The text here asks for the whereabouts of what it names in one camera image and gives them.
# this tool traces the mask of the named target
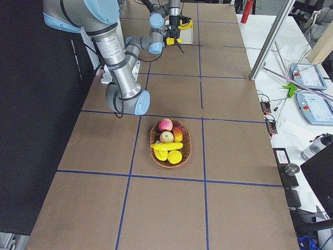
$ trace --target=wicker basket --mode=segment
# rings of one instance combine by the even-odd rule
[[[190,140],[188,128],[186,127],[186,125],[183,122],[175,120],[175,119],[170,119],[170,120],[172,121],[172,124],[174,126],[180,125],[182,128],[182,131],[183,131],[183,140],[181,141],[183,143],[183,147],[181,149],[178,149],[183,155],[182,160],[177,164],[171,164],[170,162],[168,162],[168,160],[161,161],[156,158],[152,147],[149,147],[149,148],[150,148],[151,157],[158,165],[165,167],[165,168],[176,168],[176,167],[181,166],[185,162],[187,162],[187,160],[189,159],[189,156],[191,154],[191,140]],[[150,143],[154,144],[154,143],[156,143],[156,141],[159,141],[160,134],[161,134],[161,132],[158,129],[158,123],[156,123],[150,131]]]

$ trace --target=black monitor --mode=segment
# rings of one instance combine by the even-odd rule
[[[301,169],[319,202],[333,218],[333,143],[303,163]]]

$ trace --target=red cylinder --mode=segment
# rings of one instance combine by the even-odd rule
[[[241,23],[247,22],[252,6],[253,6],[253,0],[247,0],[243,15],[241,17],[240,21]]]

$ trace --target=toy fruit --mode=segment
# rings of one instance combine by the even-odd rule
[[[173,142],[173,134],[169,131],[164,131],[160,135],[160,141],[163,143]]]
[[[170,142],[170,143],[155,143],[155,144],[151,144],[150,145],[153,149],[156,150],[167,150],[167,151],[171,151],[171,150],[176,150],[176,149],[180,149],[183,147],[183,144],[181,142]]]
[[[158,151],[158,150],[154,149],[154,155],[156,156],[157,159],[159,159],[161,161],[165,161],[168,158],[168,151],[166,151],[166,150]]]
[[[158,122],[158,129],[163,131],[171,131],[172,130],[172,121],[168,118],[163,118]]]
[[[176,125],[172,128],[172,133],[174,137],[174,142],[181,142],[183,140],[183,132],[182,127],[179,125]]]
[[[172,150],[168,153],[168,161],[171,164],[180,163],[182,158],[183,158],[182,153],[179,152],[178,150]]]

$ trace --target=lemon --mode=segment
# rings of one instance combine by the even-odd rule
[[[178,150],[172,150],[168,153],[168,161],[171,164],[177,164],[182,160],[183,156],[182,153],[179,152]]]

